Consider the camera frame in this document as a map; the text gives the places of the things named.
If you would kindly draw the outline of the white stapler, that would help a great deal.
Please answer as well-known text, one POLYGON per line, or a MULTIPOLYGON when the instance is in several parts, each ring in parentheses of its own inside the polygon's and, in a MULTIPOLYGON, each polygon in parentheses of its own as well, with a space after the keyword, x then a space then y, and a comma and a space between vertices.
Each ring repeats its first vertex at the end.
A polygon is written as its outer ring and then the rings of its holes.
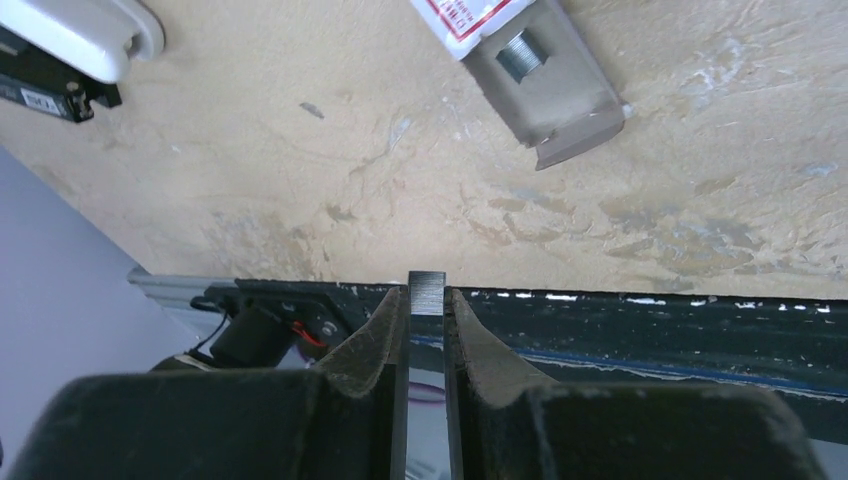
POLYGON ((165 47, 159 19, 136 0, 3 0, 1 25, 87 76, 116 84, 165 47))

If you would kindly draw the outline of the black stapler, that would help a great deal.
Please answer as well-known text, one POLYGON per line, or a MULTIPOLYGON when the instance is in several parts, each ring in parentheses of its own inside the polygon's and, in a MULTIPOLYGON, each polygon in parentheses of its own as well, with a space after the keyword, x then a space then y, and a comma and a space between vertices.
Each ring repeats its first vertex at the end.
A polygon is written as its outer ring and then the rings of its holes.
POLYGON ((83 74, 6 28, 1 29, 1 97, 77 124, 93 118, 93 102, 109 109, 122 104, 117 86, 83 74))

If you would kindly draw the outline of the staple strip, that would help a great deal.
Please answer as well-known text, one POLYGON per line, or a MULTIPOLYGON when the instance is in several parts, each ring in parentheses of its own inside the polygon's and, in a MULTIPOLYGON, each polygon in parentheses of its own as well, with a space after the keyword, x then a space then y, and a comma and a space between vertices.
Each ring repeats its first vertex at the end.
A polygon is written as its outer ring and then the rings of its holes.
POLYGON ((528 30, 514 36, 496 55, 497 62, 516 83, 521 83, 548 58, 548 53, 528 30))
POLYGON ((445 288, 445 272, 410 271, 408 275, 410 314, 418 317, 442 317, 445 288))

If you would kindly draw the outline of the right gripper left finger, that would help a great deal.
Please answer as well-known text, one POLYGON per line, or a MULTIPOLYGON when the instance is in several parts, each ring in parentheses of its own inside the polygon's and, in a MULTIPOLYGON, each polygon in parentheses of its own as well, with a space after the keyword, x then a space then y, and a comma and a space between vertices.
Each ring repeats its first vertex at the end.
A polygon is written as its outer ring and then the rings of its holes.
POLYGON ((61 388, 11 479, 401 479, 408 293, 308 369, 97 375, 61 388))

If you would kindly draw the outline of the staple box with clear lid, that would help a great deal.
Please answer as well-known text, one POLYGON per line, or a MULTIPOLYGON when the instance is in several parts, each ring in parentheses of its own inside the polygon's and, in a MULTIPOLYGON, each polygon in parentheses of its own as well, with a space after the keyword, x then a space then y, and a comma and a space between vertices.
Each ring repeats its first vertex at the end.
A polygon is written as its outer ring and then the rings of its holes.
POLYGON ((623 101, 559 1, 413 2, 544 170, 623 130, 623 101))

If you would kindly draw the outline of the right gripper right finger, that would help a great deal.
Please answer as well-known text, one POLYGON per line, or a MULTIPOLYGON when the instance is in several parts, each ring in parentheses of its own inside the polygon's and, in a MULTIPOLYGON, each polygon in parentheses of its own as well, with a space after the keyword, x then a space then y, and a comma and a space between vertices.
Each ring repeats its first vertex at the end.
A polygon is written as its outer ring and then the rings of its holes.
POLYGON ((456 479, 821 479, 800 419, 750 386, 560 382, 458 290, 443 319, 456 479))

